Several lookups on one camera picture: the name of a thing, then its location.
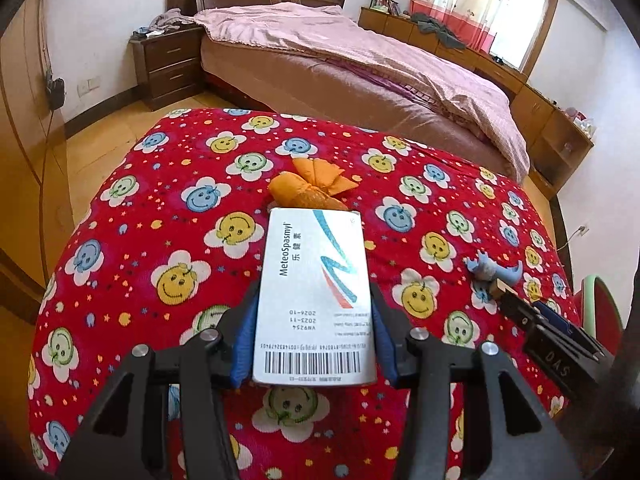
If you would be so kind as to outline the white medicine box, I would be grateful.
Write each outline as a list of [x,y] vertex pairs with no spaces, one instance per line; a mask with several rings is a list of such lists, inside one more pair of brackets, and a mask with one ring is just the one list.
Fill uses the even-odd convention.
[[282,386],[375,382],[369,271],[356,212],[270,212],[253,378]]

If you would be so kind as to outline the red bin with green rim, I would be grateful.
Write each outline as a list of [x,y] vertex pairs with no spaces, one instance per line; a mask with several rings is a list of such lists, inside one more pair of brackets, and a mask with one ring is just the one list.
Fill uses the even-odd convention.
[[582,316],[584,331],[616,356],[624,326],[614,298],[602,278],[597,274],[583,278],[582,287],[574,295],[574,304]]

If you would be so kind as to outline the small wooden block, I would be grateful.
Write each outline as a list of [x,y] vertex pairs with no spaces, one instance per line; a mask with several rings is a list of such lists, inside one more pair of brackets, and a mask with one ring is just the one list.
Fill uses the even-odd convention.
[[501,280],[492,281],[489,284],[489,293],[492,299],[499,301],[504,296],[518,296],[518,293]]

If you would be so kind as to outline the blue grey toy figure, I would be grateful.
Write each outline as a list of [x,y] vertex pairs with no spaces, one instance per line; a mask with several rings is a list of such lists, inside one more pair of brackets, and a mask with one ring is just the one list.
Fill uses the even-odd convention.
[[499,280],[509,286],[518,284],[524,272],[522,260],[515,266],[503,266],[490,258],[487,252],[477,252],[474,258],[465,258],[464,264],[477,281],[493,282]]

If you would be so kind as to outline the red floral smiley quilt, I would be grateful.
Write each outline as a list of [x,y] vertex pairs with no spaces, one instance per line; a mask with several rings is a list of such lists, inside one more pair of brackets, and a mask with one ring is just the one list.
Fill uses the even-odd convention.
[[528,300],[578,313],[552,241],[510,179],[431,146],[289,114],[183,108],[165,115],[101,185],[44,293],[28,366],[29,440],[53,472],[91,402],[136,344],[183,344],[262,276],[271,180],[321,158],[358,188],[369,276],[390,307],[446,344],[495,341],[551,415],[567,397],[526,356],[524,334],[464,259],[523,261]]

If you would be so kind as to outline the small orange tied bag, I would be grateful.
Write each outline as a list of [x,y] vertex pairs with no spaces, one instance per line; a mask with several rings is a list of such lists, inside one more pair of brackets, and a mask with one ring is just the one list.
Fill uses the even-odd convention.
[[358,183],[343,176],[344,170],[321,158],[296,158],[294,171],[282,171],[268,185],[279,207],[346,211],[336,198],[358,188]]

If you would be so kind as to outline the pink striped duvet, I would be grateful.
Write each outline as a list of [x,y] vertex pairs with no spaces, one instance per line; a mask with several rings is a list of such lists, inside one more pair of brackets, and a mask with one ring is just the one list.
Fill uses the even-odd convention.
[[202,63],[275,112],[342,122],[431,144],[516,182],[526,143],[506,94],[420,48],[365,30],[339,6],[232,6],[195,15]]

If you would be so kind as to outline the dark wooden nightstand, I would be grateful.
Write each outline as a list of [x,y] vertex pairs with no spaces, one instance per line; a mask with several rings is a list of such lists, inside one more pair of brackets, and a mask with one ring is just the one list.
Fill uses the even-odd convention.
[[195,96],[203,89],[200,26],[153,37],[131,37],[140,100],[150,110]]

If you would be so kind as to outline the bed with brown sheet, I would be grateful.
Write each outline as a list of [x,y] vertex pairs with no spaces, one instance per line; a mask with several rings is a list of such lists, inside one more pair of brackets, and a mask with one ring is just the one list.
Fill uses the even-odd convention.
[[206,81],[227,100],[397,134],[521,181],[530,162],[506,94],[364,29],[345,0],[167,0],[203,29]]

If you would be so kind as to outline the dark clothes pile on desk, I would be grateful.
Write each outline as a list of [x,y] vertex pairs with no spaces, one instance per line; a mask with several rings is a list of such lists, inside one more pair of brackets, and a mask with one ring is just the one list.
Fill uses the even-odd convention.
[[464,50],[466,48],[466,44],[461,41],[452,30],[431,15],[416,12],[410,15],[410,21],[416,25],[421,34],[435,34],[438,41],[446,48],[457,50]]

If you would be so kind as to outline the clothes on nightstand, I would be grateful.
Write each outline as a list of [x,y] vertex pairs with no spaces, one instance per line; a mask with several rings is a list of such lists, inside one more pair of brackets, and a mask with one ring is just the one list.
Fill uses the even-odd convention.
[[182,13],[179,8],[172,8],[158,14],[148,26],[139,27],[132,32],[132,39],[146,39],[155,36],[176,32],[183,27],[193,24],[192,16]]

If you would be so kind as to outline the black charger on wall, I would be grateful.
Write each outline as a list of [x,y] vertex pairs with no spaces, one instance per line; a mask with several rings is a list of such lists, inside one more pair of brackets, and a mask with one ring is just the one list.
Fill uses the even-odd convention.
[[55,112],[59,110],[65,103],[65,81],[63,78],[54,78],[50,70],[44,75],[44,88],[46,88],[46,97],[49,110]]

